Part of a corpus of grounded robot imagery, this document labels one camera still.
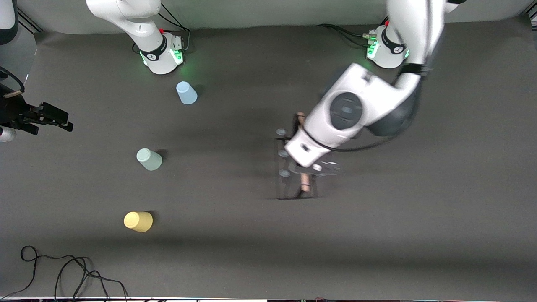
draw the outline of white wall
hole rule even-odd
[[[520,14],[533,0],[468,0],[448,22],[492,21]],[[237,28],[266,25],[376,24],[385,0],[162,0],[185,26]],[[120,29],[94,17],[85,0],[18,0],[19,7],[47,31],[87,34]],[[157,26],[173,29],[161,18]]]

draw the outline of cable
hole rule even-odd
[[[190,34],[191,34],[191,33],[192,33],[192,32],[189,30],[189,31],[188,31],[188,37],[186,38],[186,47],[185,47],[185,51],[187,51],[188,48],[190,47]]]
[[[24,252],[26,249],[31,249],[34,253],[34,256],[33,258],[31,259],[27,259],[24,257]],[[64,258],[70,258],[70,260],[68,260],[63,266],[62,268],[60,269],[60,272],[58,273],[58,276],[56,278],[56,283],[54,285],[54,301],[55,302],[58,302],[58,299],[57,299],[57,290],[58,290],[58,286],[59,286],[59,283],[60,283],[60,279],[61,279],[61,276],[62,276],[62,273],[63,273],[63,270],[65,269],[65,267],[71,263],[71,262],[75,262],[80,268],[82,268],[83,270],[83,276],[82,276],[82,279],[80,280],[80,283],[78,284],[73,296],[72,296],[72,300],[73,302],[76,301],[76,297],[78,295],[78,292],[80,291],[80,289],[82,288],[82,285],[84,284],[84,282],[88,279],[88,278],[95,278],[95,279],[98,279],[101,283],[101,287],[103,288],[103,292],[106,296],[106,299],[108,300],[110,298],[110,295],[108,294],[107,290],[106,290],[106,287],[104,285],[104,281],[108,281],[108,282],[114,282],[114,283],[119,283],[121,285],[121,289],[123,290],[123,294],[125,296],[125,300],[127,299],[127,296],[128,296],[128,292],[127,292],[127,289],[125,288],[125,286],[123,285],[123,283],[121,281],[117,281],[117,280],[113,280],[113,279],[108,279],[108,278],[105,278],[103,276],[101,276],[101,274],[99,273],[99,271],[97,270],[88,270],[88,266],[86,265],[86,260],[88,260],[88,262],[91,262],[91,260],[88,258],[88,257],[85,257],[85,256],[82,256],[82,257],[75,257],[73,255],[65,255],[65,256],[61,256],[61,257],[52,257],[52,256],[48,256],[48,255],[40,255],[39,252],[37,251],[37,249],[33,246],[24,246],[21,250],[20,250],[20,258],[24,261],[24,262],[32,262],[33,261],[33,271],[32,271],[32,279],[30,280],[30,282],[21,290],[18,290],[18,291],[14,291],[12,293],[9,293],[5,296],[3,296],[2,298],[0,298],[0,301],[5,301],[5,298],[9,297],[9,296],[12,296],[16,293],[20,293],[20,292],[23,292],[25,290],[28,289],[28,287],[30,287],[30,285],[32,285],[34,279],[35,279],[35,271],[37,269],[37,261],[39,258],[48,258],[48,259],[53,259],[53,260],[58,260],[58,259],[64,259]]]
[[[356,34],[356,33],[347,31],[347,30],[344,29],[344,28],[341,28],[341,27],[339,27],[339,26],[332,25],[332,24],[319,24],[318,26],[321,26],[321,27],[327,27],[327,28],[331,28],[331,29],[335,30],[337,33],[339,33],[339,34],[340,34],[343,38],[345,38],[347,41],[349,41],[349,42],[351,42],[351,43],[353,43],[353,44],[355,44],[355,45],[357,45],[357,46],[366,47],[366,48],[368,47],[368,46],[365,45],[365,44],[360,44],[360,43],[354,41],[353,39],[351,39],[349,36],[347,36],[347,35],[345,34],[345,32],[348,32],[348,33],[352,34],[353,37],[358,37],[358,34]]]
[[[175,24],[174,22],[168,20],[165,16],[163,16],[161,13],[158,13],[159,16],[162,17],[162,19],[168,21],[170,24],[174,25],[174,26],[177,26],[177,27],[180,27],[182,28],[184,31],[189,31],[189,29],[187,29],[186,27],[184,27],[183,25],[179,25],[179,24]]]
[[[386,21],[388,21],[388,16],[386,16],[384,18],[384,20],[382,20],[382,22],[379,24],[379,26],[384,25],[386,23]]]
[[[37,28],[37,26],[35,26],[34,24],[32,24],[22,13],[18,12],[18,15],[19,17],[21,17],[24,21],[26,21],[31,27],[33,27],[35,29],[35,31],[37,32],[41,32],[41,30],[39,30],[39,28]]]
[[[21,21],[19,21],[19,24],[22,25],[27,31],[29,31],[31,34],[33,34],[33,31],[31,31],[28,27],[26,27],[26,25],[24,25],[24,23],[22,23]]]
[[[183,28],[183,29],[185,29],[185,30],[187,30],[187,31],[190,31],[188,28],[184,27],[184,26],[181,24],[181,22],[179,22],[179,20],[177,20],[177,18],[176,18],[174,15],[172,15],[172,13],[166,8],[166,6],[164,5],[164,3],[162,3],[162,7],[163,7],[163,8],[168,12],[168,14],[175,20],[175,22],[177,22],[177,24],[179,24],[179,27],[181,27],[181,28]]]
[[[19,78],[17,78],[14,74],[12,74],[11,72],[9,72],[9,70],[3,68],[2,66],[0,66],[0,70],[3,72],[3,73],[6,73],[8,75],[10,75],[13,80],[15,80],[17,82],[17,84],[19,84],[20,86],[20,92],[23,93],[24,92],[24,84],[21,82],[21,80],[19,80]]]
[[[362,37],[362,34],[360,34],[360,33],[353,33],[353,32],[351,32],[351,31],[348,31],[348,30],[344,29],[344,28],[341,27],[341,26],[337,26],[337,25],[334,25],[334,24],[323,23],[323,24],[319,24],[318,26],[321,26],[321,27],[328,27],[328,28],[333,28],[333,29],[335,29],[335,30],[337,30],[337,31],[342,31],[342,32],[344,32],[344,33],[346,33],[346,34],[349,34],[349,35],[351,35],[351,36],[354,36],[354,37],[358,37],[358,38],[361,38],[361,37]]]

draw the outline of black clamp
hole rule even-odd
[[[53,125],[68,132],[73,129],[69,122],[69,114],[48,103],[41,103],[38,107],[27,104],[19,91],[12,91],[0,84],[0,125],[23,130],[36,135],[39,125]]]
[[[431,69],[423,64],[414,64],[414,63],[408,63],[405,66],[401,68],[401,71],[399,71],[399,75],[401,74],[416,74],[419,76],[426,76]]]

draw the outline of yellow cup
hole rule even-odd
[[[153,216],[148,212],[130,212],[125,215],[123,223],[126,227],[143,233],[153,225]]]

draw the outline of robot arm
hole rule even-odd
[[[18,29],[16,0],[0,0],[0,45],[13,40]]]
[[[160,0],[86,0],[86,5],[96,17],[116,25],[133,39],[153,73],[167,74],[183,63],[181,38],[161,33],[149,19],[160,11]]]
[[[444,12],[461,0],[388,0],[390,26],[410,49],[394,85],[351,64],[308,115],[304,127],[286,144],[289,155],[309,167],[362,128],[395,136],[416,113],[423,78],[444,28]]]

